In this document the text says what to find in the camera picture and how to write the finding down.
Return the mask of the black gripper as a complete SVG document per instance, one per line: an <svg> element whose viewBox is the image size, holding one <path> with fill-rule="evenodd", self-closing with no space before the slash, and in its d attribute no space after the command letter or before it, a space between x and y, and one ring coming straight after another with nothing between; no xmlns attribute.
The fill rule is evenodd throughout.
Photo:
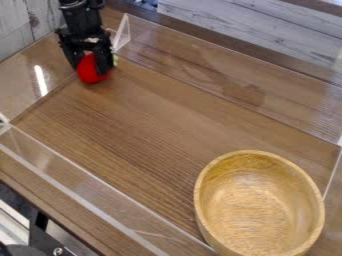
<svg viewBox="0 0 342 256"><path fill-rule="evenodd" d="M84 50L93 49L99 75L113 68L109 34L103 29L100 10L105 0L59 0L65 26L56 30L65 58L73 69L85 56Z"/></svg>

